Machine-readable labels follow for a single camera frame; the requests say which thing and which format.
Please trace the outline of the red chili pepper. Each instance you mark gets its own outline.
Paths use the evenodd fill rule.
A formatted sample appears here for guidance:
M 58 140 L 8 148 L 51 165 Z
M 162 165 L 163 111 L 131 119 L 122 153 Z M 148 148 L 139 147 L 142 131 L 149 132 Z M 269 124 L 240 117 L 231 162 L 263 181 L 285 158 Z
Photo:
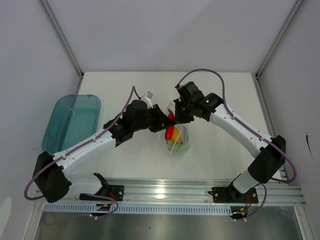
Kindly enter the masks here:
M 168 117 L 170 118 L 170 120 L 174 121 L 175 120 L 175 115 L 173 113 L 173 111 L 169 108 L 168 109 Z M 168 141 L 171 140 L 173 137 L 173 133 L 174 133 L 174 126 L 168 126 L 165 130 L 165 134 L 164 134 L 164 138 Z

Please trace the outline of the clear dotted zip top bag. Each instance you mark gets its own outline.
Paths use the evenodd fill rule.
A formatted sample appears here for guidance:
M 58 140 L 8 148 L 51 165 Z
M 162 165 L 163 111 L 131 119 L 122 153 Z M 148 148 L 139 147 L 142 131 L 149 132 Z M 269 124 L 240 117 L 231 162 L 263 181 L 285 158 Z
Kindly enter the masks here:
M 158 133 L 158 138 L 170 155 L 184 155 L 190 148 L 188 129 L 183 124 L 166 127 Z

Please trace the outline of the yellow lemon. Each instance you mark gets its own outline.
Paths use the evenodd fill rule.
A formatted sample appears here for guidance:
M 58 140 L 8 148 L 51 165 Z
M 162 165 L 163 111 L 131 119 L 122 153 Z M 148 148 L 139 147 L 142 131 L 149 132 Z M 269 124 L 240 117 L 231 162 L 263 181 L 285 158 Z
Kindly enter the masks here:
M 180 144 L 183 141 L 182 134 L 180 133 L 179 129 L 177 127 L 173 127 L 173 132 L 171 136 L 171 142 Z

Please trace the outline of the light green pepper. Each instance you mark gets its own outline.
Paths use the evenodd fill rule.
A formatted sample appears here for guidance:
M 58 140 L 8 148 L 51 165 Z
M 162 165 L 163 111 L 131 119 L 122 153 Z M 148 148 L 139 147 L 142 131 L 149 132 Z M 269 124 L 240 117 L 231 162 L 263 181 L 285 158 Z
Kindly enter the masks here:
M 189 146 L 186 143 L 173 144 L 169 149 L 169 153 L 172 155 L 183 155 L 189 150 Z

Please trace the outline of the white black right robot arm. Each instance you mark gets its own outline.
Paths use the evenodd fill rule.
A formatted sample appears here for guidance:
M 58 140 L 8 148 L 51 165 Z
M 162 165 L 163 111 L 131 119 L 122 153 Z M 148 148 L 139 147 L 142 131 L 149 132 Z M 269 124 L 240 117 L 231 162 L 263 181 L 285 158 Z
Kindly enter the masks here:
M 272 137 L 252 126 L 243 126 L 224 100 L 215 93 L 204 95 L 194 82 L 176 85 L 179 98 L 175 103 L 175 121 L 189 123 L 195 117 L 210 122 L 237 140 L 254 158 L 249 167 L 230 184 L 228 196 L 234 202 L 246 197 L 247 192 L 259 183 L 266 184 L 285 163 L 279 153 L 284 151 L 283 137 Z

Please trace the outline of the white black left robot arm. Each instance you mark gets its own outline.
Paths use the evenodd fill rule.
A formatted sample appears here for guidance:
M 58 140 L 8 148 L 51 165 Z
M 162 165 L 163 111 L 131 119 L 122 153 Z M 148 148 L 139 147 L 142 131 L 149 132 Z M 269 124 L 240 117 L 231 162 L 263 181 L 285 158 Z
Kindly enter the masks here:
M 113 192 L 101 174 L 94 173 L 85 179 L 75 177 L 73 171 L 96 154 L 130 140 L 134 132 L 157 133 L 175 124 L 158 105 L 149 107 L 142 100 L 134 100 L 103 128 L 75 146 L 54 154 L 41 153 L 32 178 L 48 203 L 55 203 L 71 193 L 80 200 L 107 200 L 112 198 Z

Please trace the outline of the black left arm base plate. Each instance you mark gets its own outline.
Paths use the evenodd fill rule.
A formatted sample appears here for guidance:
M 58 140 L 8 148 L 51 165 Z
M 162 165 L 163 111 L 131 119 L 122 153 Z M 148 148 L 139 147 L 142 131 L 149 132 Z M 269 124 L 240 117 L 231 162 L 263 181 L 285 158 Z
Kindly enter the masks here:
M 95 193 L 81 193 L 79 199 L 81 201 L 108 201 L 108 199 L 113 199 L 122 202 L 124 190 L 123 185 L 102 186 Z

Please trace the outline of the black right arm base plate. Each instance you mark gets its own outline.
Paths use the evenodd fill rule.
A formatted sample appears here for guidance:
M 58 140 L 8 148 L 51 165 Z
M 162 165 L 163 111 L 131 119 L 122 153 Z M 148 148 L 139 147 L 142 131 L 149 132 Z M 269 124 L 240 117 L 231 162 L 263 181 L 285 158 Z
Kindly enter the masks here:
M 240 193 L 233 186 L 228 187 L 212 187 L 207 192 L 212 196 L 214 203 L 221 204 L 257 204 L 259 202 L 257 190 L 252 187 L 245 193 Z

